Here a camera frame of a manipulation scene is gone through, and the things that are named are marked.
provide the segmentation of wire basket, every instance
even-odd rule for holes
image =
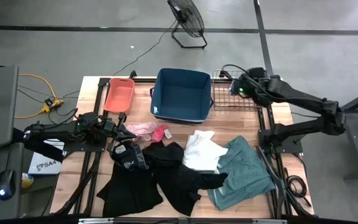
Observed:
[[[225,70],[232,78],[238,78],[243,73],[239,70]],[[221,70],[215,70],[212,75],[212,95],[214,110],[216,111],[256,111],[260,106],[256,105],[251,98],[233,96],[229,92],[231,80],[220,75]]]

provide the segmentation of orange plastic basket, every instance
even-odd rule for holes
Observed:
[[[110,79],[110,90],[104,109],[113,113],[129,113],[134,99],[135,82],[130,78]]]

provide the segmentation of wooden table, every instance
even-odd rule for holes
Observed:
[[[78,113],[82,114],[93,111],[96,92],[98,90],[99,79],[102,77],[84,77],[81,86],[80,95],[78,97],[77,108]],[[150,96],[149,89],[154,84],[151,83],[136,83],[134,101],[132,102],[131,112],[127,116],[125,125],[140,124],[149,121],[155,121],[158,125],[166,124],[172,133],[171,139],[164,139],[165,144],[172,141],[179,143],[182,147],[186,146],[187,137],[194,133],[195,129],[212,130],[215,135],[212,138],[216,144],[220,146],[225,145],[238,135],[243,136],[251,146],[258,145],[257,131],[260,129],[257,112],[255,111],[214,111],[211,109],[207,120],[200,126],[186,126],[180,124],[166,123],[155,119],[150,113]],[[290,107],[287,103],[275,103],[272,105],[274,118],[277,123],[292,124],[292,116]],[[103,105],[99,110],[99,114],[103,112]],[[266,120],[266,127],[269,128],[269,122]],[[140,144],[142,147],[148,146],[150,142]],[[60,171],[55,195],[53,197],[51,212],[56,212],[63,207],[63,204],[69,199],[71,194],[77,188],[80,180],[81,167],[83,163],[84,152],[74,152],[63,161],[62,169]],[[305,171],[302,163],[292,154],[282,154],[283,165],[288,169],[289,175],[300,176],[307,184]],[[107,152],[102,153],[98,178],[96,182],[95,195],[107,184],[111,178],[112,168],[114,162]],[[81,206],[83,211],[86,199],[88,198],[88,187],[84,190],[84,197]],[[155,206],[152,210],[142,213],[130,214],[127,217],[186,217],[178,213],[168,202],[163,195],[161,189],[158,190],[163,197],[163,202]],[[265,194],[258,195],[254,198],[247,199],[237,205],[234,205],[224,211],[219,211],[209,200],[206,190],[199,190],[201,199],[196,202],[191,217],[194,218],[270,218],[269,206],[267,203],[267,196]],[[311,202],[309,192],[306,198]],[[313,213],[313,208],[306,205],[304,200],[299,200],[304,208]],[[101,217],[103,211],[104,201],[95,197],[92,216]]]

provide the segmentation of yellow extension cord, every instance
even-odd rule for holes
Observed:
[[[57,104],[58,98],[56,97],[55,92],[54,92],[52,86],[49,84],[49,82],[48,82],[46,79],[44,79],[43,77],[41,77],[41,76],[39,76],[39,75],[34,75],[34,74],[20,74],[19,76],[22,76],[22,77],[34,77],[34,78],[39,78],[39,79],[41,79],[42,81],[44,81],[44,82],[48,85],[48,87],[50,88],[50,91],[52,92],[52,95],[53,95],[53,97],[55,98],[53,104],[54,104],[54,105]],[[38,113],[36,113],[36,114],[28,115],[28,116],[15,116],[15,118],[16,118],[16,119],[33,118],[33,117],[38,116],[38,115],[40,115],[40,114],[42,114],[42,113],[48,113],[49,111],[50,111],[49,108],[48,108],[47,106],[46,106],[46,107],[44,106],[44,107],[43,107],[40,111],[38,111]]]

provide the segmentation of blue fabric bin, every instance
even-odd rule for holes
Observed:
[[[179,124],[201,124],[213,105],[211,77],[204,72],[163,68],[150,95],[151,113]]]

